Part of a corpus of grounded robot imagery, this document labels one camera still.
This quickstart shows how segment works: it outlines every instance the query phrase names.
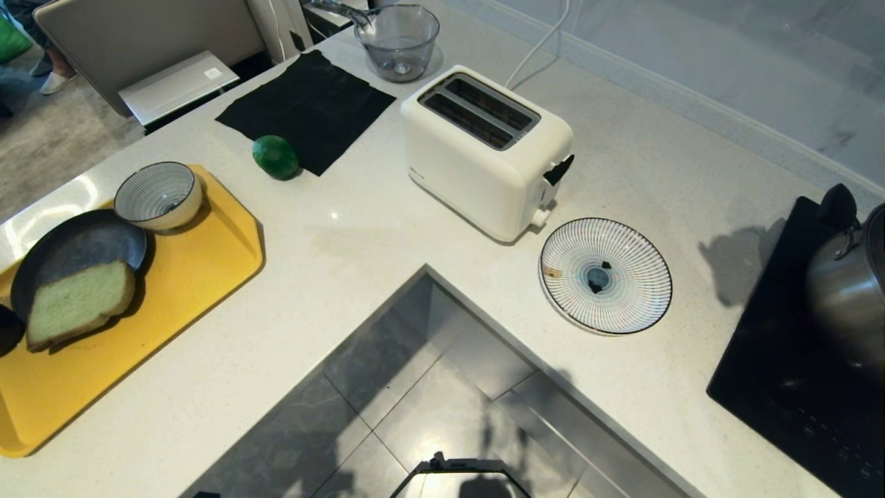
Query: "black object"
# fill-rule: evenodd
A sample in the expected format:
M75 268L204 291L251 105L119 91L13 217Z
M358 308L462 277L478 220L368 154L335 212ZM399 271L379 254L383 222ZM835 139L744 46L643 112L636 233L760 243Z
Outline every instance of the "black object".
M409 482L420 474L502 474L522 493L520 496L531 498L528 491L511 475L507 464L501 460L478 460L476 458L452 458L446 460L442 451L437 451L427 462L419 463L405 480L396 488L390 498L399 496ZM511 493L498 481L492 479L476 479L461 484L458 496L464 498L497 498L509 497Z
M820 331L812 256L840 230L800 197L707 393L842 496L883 496L882 391Z
M0 357L6 356L25 336L25 324L6 306L0 304Z
M282 136L301 167L319 176L394 100L311 51L236 99L216 120L251 140Z
M860 226L857 216L858 205L854 202L854 196L841 183L827 191L820 201L817 212L819 222L836 230L847 230Z
M563 175L566 174L568 168L572 167L572 162L574 161L574 154L568 156L566 160L560 162L556 166L553 167L552 170L544 173L544 178L550 185L556 185L559 183L559 180L562 180Z
M74 216L27 252L12 280L12 309L22 322L27 322L40 286L115 260L123 260L137 271L147 252L147 232L124 222L112 209Z

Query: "glass bowl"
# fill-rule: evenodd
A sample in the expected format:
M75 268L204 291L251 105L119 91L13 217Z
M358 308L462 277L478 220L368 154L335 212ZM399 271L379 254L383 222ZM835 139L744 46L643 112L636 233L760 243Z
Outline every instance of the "glass bowl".
M424 74L440 32L440 21L420 5L388 5L366 12L370 22L354 23L378 75L403 83Z

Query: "white laptop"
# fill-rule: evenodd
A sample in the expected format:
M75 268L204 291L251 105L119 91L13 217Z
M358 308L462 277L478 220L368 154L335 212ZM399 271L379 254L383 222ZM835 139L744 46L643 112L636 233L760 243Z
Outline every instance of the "white laptop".
M204 51L119 91L143 126L181 109L240 78L219 58Z

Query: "bowl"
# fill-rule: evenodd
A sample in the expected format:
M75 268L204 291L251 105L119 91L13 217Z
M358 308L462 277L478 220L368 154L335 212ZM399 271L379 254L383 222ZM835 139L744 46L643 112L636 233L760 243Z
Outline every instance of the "bowl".
M381 78L405 83L424 74L440 32L440 21L420 5L387 5L366 13L367 26L354 26L357 39Z
M147 230L171 230L188 224L203 202L203 187L189 167L159 162L129 176L114 196L120 218Z

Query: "toaster knob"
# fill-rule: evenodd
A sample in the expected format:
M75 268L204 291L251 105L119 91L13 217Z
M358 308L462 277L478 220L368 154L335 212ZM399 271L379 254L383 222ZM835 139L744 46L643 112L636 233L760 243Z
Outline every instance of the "toaster knob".
M532 224L541 228L547 223L547 218L550 218L550 211L547 211L546 209L538 209L535 211L535 215L532 216Z

